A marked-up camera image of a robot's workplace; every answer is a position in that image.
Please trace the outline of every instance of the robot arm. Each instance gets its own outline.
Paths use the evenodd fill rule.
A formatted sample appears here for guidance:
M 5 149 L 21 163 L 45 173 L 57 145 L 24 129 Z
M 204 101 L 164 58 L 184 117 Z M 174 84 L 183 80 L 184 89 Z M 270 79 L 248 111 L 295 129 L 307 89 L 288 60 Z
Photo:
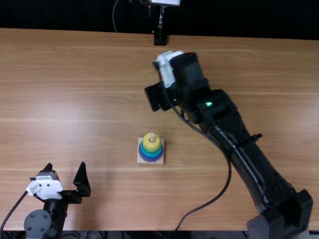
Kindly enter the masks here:
M 288 239 L 308 227 L 313 200 L 271 165 L 223 90 L 211 90 L 195 53 L 167 52 L 155 63 L 161 82 L 145 89 L 154 111 L 180 106 L 212 137 L 245 182 L 260 215 L 247 226 L 257 239 Z
M 69 204 L 80 204 L 82 197 L 91 195 L 84 162 L 81 163 L 73 180 L 77 190 L 63 190 L 57 173 L 52 170 L 51 163 L 48 163 L 35 178 L 30 180 L 26 191 L 4 219 L 0 229 L 0 239 L 2 239 L 5 223 L 27 194 L 44 202 L 44 206 L 43 210 L 35 210 L 25 218 L 26 239 L 61 238 Z

